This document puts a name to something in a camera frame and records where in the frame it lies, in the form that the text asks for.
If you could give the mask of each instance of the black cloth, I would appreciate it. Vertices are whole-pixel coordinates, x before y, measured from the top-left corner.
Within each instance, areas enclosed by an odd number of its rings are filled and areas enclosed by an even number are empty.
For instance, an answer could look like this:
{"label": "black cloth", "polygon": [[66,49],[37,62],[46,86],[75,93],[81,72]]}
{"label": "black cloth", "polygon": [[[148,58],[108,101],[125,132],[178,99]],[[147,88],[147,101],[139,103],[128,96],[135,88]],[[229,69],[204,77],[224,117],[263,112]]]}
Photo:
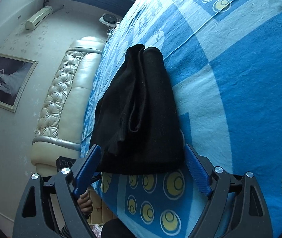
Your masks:
{"label": "black cloth", "polygon": [[71,237],[71,234],[69,233],[69,229],[67,228],[66,225],[63,226],[63,228],[61,229],[60,233],[61,233],[61,235],[62,235],[63,237],[72,238],[72,237]]}
{"label": "black cloth", "polygon": [[136,238],[119,219],[109,220],[102,228],[101,238]]}
{"label": "black cloth", "polygon": [[102,150],[99,172],[142,175],[184,162],[173,91],[159,49],[128,48],[95,111],[90,146]]}

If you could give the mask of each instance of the black and white photo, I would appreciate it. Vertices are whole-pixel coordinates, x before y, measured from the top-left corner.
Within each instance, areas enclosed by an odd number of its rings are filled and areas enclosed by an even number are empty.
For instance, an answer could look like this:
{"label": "black and white photo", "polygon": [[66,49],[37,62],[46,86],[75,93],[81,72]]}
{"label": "black and white photo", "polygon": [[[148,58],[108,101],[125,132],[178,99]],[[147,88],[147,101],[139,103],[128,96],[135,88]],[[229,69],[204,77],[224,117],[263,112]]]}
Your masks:
{"label": "black and white photo", "polygon": [[0,54],[0,107],[15,112],[37,61]]}

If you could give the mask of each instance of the blue gripper pad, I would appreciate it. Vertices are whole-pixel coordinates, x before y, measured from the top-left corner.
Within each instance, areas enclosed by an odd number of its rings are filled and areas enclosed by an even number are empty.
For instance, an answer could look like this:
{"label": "blue gripper pad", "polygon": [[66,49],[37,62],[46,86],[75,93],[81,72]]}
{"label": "blue gripper pad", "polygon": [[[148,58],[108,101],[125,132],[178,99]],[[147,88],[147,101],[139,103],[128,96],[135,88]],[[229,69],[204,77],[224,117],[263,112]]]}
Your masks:
{"label": "blue gripper pad", "polygon": [[198,190],[209,197],[212,189],[207,172],[188,145],[185,145],[184,150],[186,165],[198,186]]}
{"label": "blue gripper pad", "polygon": [[79,198],[81,194],[84,194],[87,187],[90,185],[90,180],[95,174],[95,170],[101,159],[101,148],[96,146],[94,150],[89,154],[86,162],[82,166],[78,175],[75,176],[75,186],[73,195]]}

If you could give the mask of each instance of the blue patterned bedsheet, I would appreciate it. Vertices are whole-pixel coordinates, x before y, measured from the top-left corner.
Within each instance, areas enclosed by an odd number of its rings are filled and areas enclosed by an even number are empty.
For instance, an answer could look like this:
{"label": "blue patterned bedsheet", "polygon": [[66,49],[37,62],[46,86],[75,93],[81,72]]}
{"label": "blue patterned bedsheet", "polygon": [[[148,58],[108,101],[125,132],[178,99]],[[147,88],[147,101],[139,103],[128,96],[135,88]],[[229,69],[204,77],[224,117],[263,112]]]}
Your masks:
{"label": "blue patterned bedsheet", "polygon": [[[138,43],[157,47],[164,56],[185,142],[229,173],[255,174],[277,237],[282,232],[282,0],[137,0],[106,44],[96,72],[82,157],[97,102],[126,49]],[[94,188],[139,238],[186,238],[206,202],[186,167],[161,175],[104,173]]]}

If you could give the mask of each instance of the wall-mounted air conditioner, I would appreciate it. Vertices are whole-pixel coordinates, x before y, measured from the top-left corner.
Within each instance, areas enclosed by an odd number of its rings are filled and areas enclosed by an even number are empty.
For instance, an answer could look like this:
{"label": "wall-mounted air conditioner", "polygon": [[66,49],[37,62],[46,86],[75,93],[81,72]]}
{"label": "wall-mounted air conditioner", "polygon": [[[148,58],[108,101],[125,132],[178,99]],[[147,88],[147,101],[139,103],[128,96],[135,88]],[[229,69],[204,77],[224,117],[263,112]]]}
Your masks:
{"label": "wall-mounted air conditioner", "polygon": [[37,26],[49,15],[53,13],[53,8],[50,5],[45,6],[36,14],[34,14],[30,19],[25,23],[25,28],[29,30],[35,30]]}
{"label": "wall-mounted air conditioner", "polygon": [[117,22],[121,22],[121,20],[117,19],[114,15],[107,13],[103,14],[99,21],[102,24],[105,24],[107,27],[111,28],[114,28]]}

